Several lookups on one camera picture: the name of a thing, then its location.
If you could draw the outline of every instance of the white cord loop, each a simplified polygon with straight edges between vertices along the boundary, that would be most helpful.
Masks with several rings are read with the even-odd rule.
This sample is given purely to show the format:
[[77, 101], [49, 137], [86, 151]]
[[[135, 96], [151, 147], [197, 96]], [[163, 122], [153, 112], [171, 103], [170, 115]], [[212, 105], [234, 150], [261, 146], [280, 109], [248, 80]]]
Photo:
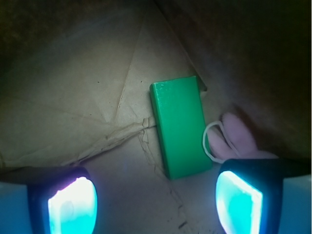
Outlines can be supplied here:
[[210, 154], [210, 153], [208, 152], [208, 150], [207, 150], [207, 148], [206, 148], [206, 141], [205, 141], [206, 138], [207, 138], [208, 144], [209, 144], [208, 130], [209, 130], [211, 127], [215, 126], [215, 125], [218, 125], [218, 126], [220, 127], [221, 132], [223, 133], [223, 136], [224, 136], [224, 138], [225, 138], [226, 143], [227, 143], [227, 144], [229, 145], [229, 147], [235, 152], [235, 154], [237, 155], [237, 157], [238, 157], [238, 158], [241, 158], [240, 153], [239, 153], [238, 150], [235, 148], [235, 146], [232, 144], [232, 142], [229, 140], [229, 137], [228, 137], [228, 135], [226, 134], [226, 131], [224, 130], [223, 124], [222, 124], [222, 122], [219, 121], [219, 120], [208, 124], [207, 127], [205, 128], [205, 131], [204, 131], [204, 133], [203, 133], [203, 142], [202, 142], [203, 148], [204, 148], [204, 151], [205, 151], [205, 154], [206, 154], [213, 162], [222, 164], [222, 163], [224, 163], [224, 161], [225, 161], [225, 160], [223, 160], [223, 159], [219, 159], [219, 158], [214, 157], [212, 154]]

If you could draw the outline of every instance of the green rectangular block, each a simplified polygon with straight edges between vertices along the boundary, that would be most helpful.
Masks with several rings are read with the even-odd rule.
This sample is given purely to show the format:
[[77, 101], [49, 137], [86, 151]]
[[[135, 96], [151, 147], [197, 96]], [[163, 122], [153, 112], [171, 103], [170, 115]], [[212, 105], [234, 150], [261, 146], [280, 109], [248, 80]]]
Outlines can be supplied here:
[[150, 93], [167, 177], [210, 169], [202, 148], [205, 119], [196, 76], [153, 83]]

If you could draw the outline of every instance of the pink fabric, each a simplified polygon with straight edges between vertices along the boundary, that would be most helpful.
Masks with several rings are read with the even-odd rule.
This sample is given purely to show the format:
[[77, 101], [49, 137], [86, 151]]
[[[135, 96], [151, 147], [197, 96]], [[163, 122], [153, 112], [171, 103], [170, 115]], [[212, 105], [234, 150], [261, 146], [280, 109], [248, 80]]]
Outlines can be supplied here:
[[223, 115], [222, 123], [230, 141], [241, 156], [257, 150], [253, 135], [237, 116], [226, 113]]
[[229, 140], [237, 149], [240, 157], [230, 148], [230, 146], [212, 129], [209, 129], [208, 140], [212, 155], [216, 158], [227, 160], [230, 158], [243, 159], [275, 159], [276, 155], [259, 151], [255, 139], [246, 125], [234, 114], [223, 115], [222, 124]]

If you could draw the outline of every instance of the blue led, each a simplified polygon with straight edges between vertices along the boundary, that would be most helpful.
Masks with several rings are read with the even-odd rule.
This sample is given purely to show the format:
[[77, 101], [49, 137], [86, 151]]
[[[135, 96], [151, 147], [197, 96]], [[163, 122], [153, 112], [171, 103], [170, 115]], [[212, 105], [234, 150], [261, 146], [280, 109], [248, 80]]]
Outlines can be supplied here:
[[51, 234], [91, 234], [98, 211], [94, 184], [77, 178], [48, 200], [48, 209]]
[[226, 233], [257, 234], [260, 230], [262, 193], [231, 171], [217, 180], [216, 207]]

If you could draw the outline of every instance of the glowing light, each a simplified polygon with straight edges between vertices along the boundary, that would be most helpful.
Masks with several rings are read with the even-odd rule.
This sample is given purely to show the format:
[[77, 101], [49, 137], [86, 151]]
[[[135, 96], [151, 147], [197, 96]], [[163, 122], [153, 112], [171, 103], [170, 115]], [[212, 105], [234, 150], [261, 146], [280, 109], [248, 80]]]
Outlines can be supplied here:
[[48, 200], [48, 208], [51, 234], [91, 234], [98, 211], [94, 184], [77, 178]]
[[257, 234], [262, 193], [231, 171], [222, 172], [215, 189], [219, 220], [226, 233]]

